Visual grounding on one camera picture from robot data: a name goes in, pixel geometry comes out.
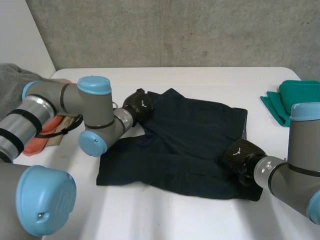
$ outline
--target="folded garment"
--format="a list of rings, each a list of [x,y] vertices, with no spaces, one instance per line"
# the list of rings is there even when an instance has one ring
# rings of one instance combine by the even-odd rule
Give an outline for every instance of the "folded garment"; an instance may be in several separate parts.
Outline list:
[[[320,102],[320,82],[286,80],[279,86],[279,92],[267,91],[266,95],[260,98],[274,119],[289,127],[294,104]]]
[[[62,131],[62,129],[66,129],[67,127],[69,127],[73,123],[74,120],[75,120],[75,118],[72,116],[65,116],[64,119],[62,120],[62,122],[60,123],[60,125],[56,128],[54,133],[55,134],[60,133]],[[49,138],[49,140],[45,146],[46,147],[59,146],[63,137],[64,137],[64,135],[58,135],[58,136],[51,137],[51,138]]]
[[[242,185],[221,163],[245,135],[247,110],[185,98],[174,89],[147,94],[154,111],[141,123],[145,135],[119,139],[101,156],[97,185],[143,182],[187,196],[259,200],[262,188]]]
[[[54,119],[46,123],[41,131],[41,135],[53,134],[63,121],[64,116],[55,116]],[[26,156],[32,156],[40,153],[46,146],[49,138],[34,137],[23,150],[23,154]]]

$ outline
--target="black cable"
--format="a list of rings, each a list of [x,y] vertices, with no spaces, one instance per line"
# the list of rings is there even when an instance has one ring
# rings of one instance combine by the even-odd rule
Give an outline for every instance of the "black cable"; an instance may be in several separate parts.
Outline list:
[[[55,132],[55,133],[51,133],[51,134],[47,134],[47,135],[41,135],[38,134],[35,137],[36,138],[40,138],[40,139],[49,139],[49,138],[53,138],[59,135],[66,135],[68,132],[76,129],[77,127],[80,126],[80,124],[83,122],[84,118],[82,115],[78,115],[75,117],[74,121],[70,124],[70,126],[62,129],[60,132]]]

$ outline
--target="teal cloth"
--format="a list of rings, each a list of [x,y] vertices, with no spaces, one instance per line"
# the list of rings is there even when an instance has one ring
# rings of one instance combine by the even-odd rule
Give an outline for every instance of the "teal cloth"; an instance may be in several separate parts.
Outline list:
[[[279,92],[267,91],[260,99],[274,119],[284,127],[290,126],[291,108],[294,104],[320,102],[320,82],[286,80]]]

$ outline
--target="white table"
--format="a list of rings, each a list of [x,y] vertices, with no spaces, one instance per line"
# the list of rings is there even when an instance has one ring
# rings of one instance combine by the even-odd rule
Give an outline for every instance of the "white table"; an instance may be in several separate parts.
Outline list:
[[[284,80],[299,80],[283,67],[176,67],[62,69],[52,78],[73,82],[84,76],[110,79],[113,100],[143,88],[176,89],[188,98],[221,102],[248,110],[247,138],[267,154],[287,157],[289,129],[273,119],[259,96]],[[212,200],[170,193],[141,183],[96,186],[99,159],[78,146],[84,126],[66,135],[59,147],[21,155],[16,163],[68,171],[77,199],[67,224],[47,240],[318,240],[317,226],[267,192],[260,201]],[[143,133],[133,128],[127,136]]]

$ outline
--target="white wall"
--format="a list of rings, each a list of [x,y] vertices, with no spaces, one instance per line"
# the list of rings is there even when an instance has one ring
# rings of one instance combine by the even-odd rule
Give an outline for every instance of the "white wall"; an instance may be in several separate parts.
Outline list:
[[[0,0],[0,63],[45,78],[56,72],[25,0]]]

